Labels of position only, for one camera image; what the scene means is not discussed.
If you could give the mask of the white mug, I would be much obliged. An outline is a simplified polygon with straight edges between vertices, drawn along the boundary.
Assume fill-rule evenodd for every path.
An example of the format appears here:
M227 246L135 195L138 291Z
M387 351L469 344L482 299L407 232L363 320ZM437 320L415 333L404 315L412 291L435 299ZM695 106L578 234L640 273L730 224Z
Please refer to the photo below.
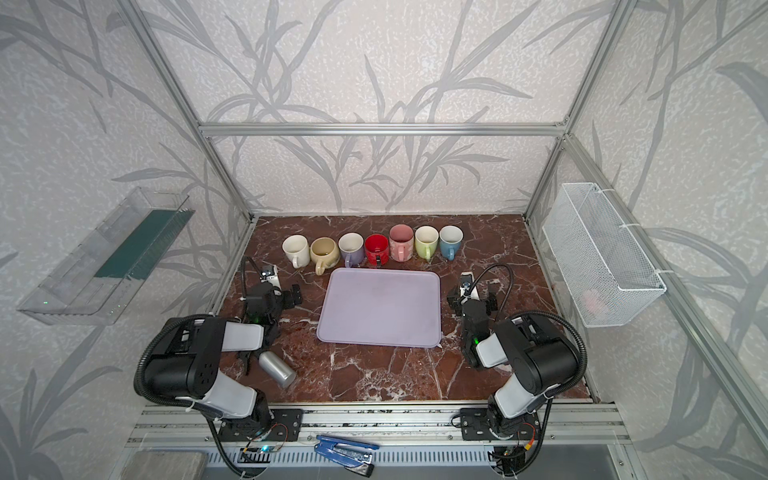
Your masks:
M287 237L282 243L282 249L294 269L302 269L311 262L310 244L303 235Z

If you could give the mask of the blue mug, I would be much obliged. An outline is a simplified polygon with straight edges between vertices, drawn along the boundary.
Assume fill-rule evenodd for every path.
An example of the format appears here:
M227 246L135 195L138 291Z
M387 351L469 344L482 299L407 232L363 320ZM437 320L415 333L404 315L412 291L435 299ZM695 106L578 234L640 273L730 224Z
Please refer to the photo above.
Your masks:
M441 255L448 261L454 261L457 257L464 234L463 231L455 225L448 225L439 231L439 248Z

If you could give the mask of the light green mug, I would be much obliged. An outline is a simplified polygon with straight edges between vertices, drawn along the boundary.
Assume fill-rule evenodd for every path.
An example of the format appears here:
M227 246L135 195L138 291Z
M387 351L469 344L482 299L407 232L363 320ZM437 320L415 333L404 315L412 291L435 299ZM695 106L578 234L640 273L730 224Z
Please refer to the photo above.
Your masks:
M414 245L417 255L431 262L439 244L439 232L432 226L420 226L415 230Z

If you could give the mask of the purple mug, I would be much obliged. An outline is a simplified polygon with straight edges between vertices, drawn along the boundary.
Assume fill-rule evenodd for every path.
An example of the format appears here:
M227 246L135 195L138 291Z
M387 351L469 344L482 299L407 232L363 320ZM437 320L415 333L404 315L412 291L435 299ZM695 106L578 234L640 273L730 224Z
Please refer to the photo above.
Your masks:
M338 246L345 268L359 267L365 261L364 238L359 233L342 235Z

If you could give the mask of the pink patterned mug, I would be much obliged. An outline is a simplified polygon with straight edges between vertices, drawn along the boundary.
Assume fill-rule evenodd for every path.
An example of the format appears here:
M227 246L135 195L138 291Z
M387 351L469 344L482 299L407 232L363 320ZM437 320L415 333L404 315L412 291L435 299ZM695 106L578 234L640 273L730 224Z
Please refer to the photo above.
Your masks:
M414 230L406 224L397 224L389 231L390 258L404 263L413 255Z

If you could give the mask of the red mug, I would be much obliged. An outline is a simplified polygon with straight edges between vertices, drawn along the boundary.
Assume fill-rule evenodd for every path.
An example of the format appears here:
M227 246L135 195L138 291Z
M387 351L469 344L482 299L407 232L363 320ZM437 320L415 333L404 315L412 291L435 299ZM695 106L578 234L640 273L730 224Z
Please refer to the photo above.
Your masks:
M364 241L368 263L376 268L384 266L390 258L389 239L382 234L372 234Z

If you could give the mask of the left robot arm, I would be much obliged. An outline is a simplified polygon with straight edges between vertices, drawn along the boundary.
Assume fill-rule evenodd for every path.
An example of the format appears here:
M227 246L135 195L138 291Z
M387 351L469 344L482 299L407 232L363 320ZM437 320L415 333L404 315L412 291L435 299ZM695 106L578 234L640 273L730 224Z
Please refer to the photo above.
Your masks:
M282 313L303 301L300 287L282 290L263 281L244 297L244 320L195 314L172 318L150 341L134 375L134 390L166 406L201 412L209 419L248 420L262 428L271 422L265 395L220 371L226 352L250 356L280 387L290 386L296 372L269 350L279 334Z

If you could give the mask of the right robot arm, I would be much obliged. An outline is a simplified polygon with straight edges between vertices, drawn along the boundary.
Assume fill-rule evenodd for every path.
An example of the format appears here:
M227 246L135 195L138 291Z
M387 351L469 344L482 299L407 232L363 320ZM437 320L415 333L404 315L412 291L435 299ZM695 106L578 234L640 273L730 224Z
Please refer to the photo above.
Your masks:
M578 331L544 311L524 311L491 322L488 300L468 285L453 288L449 306L461 319L461 352L470 367L509 365L512 375L488 400L487 417L497 432L533 414L583 378L588 355Z

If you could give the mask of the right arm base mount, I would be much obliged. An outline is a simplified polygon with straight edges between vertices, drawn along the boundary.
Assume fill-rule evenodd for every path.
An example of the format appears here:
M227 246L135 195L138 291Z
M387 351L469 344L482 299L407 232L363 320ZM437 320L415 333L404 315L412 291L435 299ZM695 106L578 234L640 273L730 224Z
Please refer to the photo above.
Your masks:
M525 441L532 443L540 427L536 412L507 418L500 408L489 403L487 407L461 408L450 419L450 424L461 430L464 441Z

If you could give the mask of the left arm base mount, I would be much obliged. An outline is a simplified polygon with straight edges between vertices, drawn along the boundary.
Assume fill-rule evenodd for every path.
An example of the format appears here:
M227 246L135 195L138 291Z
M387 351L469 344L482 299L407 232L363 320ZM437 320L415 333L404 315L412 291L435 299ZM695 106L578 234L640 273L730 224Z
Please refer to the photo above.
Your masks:
M269 406L266 398L258 394L253 412L244 418L224 419L218 430L223 442L298 440L304 410Z

